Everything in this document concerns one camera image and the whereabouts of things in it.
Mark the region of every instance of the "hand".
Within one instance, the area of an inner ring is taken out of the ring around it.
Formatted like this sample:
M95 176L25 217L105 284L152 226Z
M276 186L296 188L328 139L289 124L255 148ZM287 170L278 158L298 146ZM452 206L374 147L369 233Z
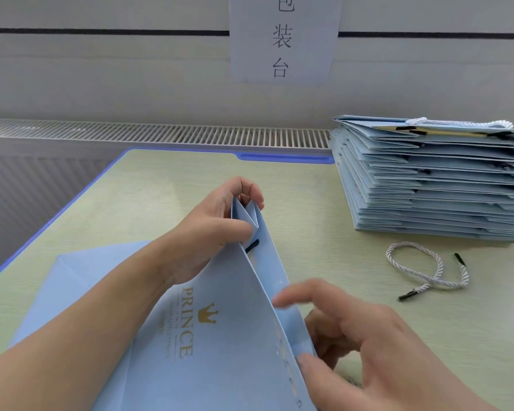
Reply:
M168 286L192 280L226 244L251 237L247 222L230 219L233 197L244 206L249 200L260 209L265 206L259 186L242 177L230 179L209 193L178 226L143 249Z
M466 387L389 307L351 297L320 279L291 285L272 303L316 307L306 324L319 358L303 354L298 362L321 411L497 410ZM363 388L332 370L351 350L362 358Z

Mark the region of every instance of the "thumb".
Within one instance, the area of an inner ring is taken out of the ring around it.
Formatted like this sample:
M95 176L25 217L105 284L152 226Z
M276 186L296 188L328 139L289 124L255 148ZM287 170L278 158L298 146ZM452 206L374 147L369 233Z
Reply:
M310 399L321 411L368 409L364 391L334 373L322 359L306 353L297 358Z
M252 237L252 227L238 219L219 219L219 239L223 244L245 242Z

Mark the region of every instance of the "folded paper bag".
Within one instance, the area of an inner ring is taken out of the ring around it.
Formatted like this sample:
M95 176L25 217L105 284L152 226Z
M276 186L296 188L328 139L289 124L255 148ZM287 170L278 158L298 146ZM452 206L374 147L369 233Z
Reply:
M233 200L249 242L227 245L191 282L166 292L97 398L95 411L314 410L295 361L314 348L297 307L270 299L288 285L259 208ZM259 240L246 254L245 248ZM57 257L15 344L78 300L147 242Z

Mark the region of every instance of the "white twisted rope handle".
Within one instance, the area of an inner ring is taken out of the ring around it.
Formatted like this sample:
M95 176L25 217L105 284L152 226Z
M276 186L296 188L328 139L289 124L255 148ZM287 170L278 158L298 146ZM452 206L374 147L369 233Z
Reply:
M441 121L437 119L428 119L425 117L421 118L413 118L405 121L407 125L419 125L419 124L436 124L436 125L459 125L461 127L468 128L506 128L510 130L514 128L514 124L510 121L506 121L505 119L500 119L497 121L491 121L490 123L473 123L470 121Z
M399 247L417 248L419 251L422 251L425 254L430 255L432 258L434 258L436 260L436 262L438 263L438 267L436 269L436 273L434 274L434 276L433 277L427 276L419 271L415 271L414 269L404 267L403 265L400 265L399 263L397 263L394 260L394 258L392 258L392 253L394 252L394 250L396 248L399 248ZM422 292L428 290L430 287L432 287L432 284L443 285L444 287L448 287L451 289L468 287L470 279L469 279L469 275L468 275L468 270L466 269L466 264L464 263L463 259L460 257L459 254L455 254L455 257L457 258L457 261L459 261L459 270L461 273L461 281L459 281L459 282L444 281L441 279L442 274L443 274L443 261L439 257L438 254L432 252L429 249L426 249L425 247L422 247L422 246L416 244L415 242L404 241L404 242L397 242L396 244L390 245L390 247L386 251L386 259L388 259L388 261L392 265L394 265L397 269L401 269L402 271L407 272L408 274L412 274L412 275L422 278L423 280L426 281L426 283L424 283L420 287L416 287L413 290L411 290L409 293L398 297L398 300L402 301L402 300L408 299L410 297L413 297L414 295L422 293Z

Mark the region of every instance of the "blue table edge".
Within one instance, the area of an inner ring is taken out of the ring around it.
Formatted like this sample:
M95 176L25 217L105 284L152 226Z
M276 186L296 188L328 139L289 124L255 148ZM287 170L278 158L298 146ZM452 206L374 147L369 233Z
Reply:
M15 253L10 256L2 265L0 265L0 273L7 268L9 264L11 264L15 258L17 258L21 252L23 252L32 242L38 238L53 222L57 220L59 216L65 212L78 198L80 198L87 190L96 183L106 172L110 170L110 168L115 165L118 160L124 157L128 152L132 150L161 150L161 151L189 151L195 153L229 153L236 155L237 158L244 161L256 161L256 162L277 162L277 163L307 163L307 164L334 164L335 160L333 155L315 155L315 154L287 154L287 153L267 153L267 152L237 152L233 150L195 150L194 148L149 148L149 147L131 147L127 150L124 150L117 158L112 160L112 162L106 166L106 168L100 172L95 179L93 179L86 187L82 189L80 193L78 193L74 199L72 199L69 203L67 203L54 217L52 217L38 232L36 232L30 239L25 242L25 244L19 248Z

